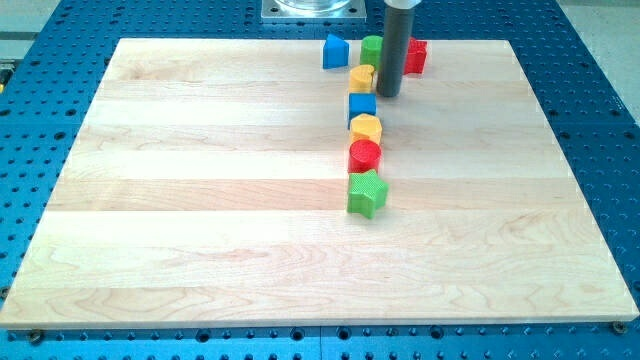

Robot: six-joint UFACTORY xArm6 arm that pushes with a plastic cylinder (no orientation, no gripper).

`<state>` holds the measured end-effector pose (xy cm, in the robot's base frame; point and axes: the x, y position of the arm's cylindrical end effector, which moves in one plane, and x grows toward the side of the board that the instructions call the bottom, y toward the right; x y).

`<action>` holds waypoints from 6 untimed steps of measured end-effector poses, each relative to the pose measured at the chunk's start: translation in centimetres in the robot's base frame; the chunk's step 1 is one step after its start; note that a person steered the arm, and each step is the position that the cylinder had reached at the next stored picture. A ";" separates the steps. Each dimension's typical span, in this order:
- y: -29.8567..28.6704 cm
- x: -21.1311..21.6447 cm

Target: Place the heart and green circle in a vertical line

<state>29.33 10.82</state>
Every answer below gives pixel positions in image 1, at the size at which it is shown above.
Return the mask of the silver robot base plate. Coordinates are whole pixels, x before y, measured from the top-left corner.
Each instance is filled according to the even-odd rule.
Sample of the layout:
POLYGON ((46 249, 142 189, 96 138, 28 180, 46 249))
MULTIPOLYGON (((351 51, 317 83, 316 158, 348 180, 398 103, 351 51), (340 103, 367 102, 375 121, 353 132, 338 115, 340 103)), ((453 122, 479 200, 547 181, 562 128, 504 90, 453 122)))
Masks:
POLYGON ((364 0, 262 0, 261 18, 272 22, 365 20, 364 0))

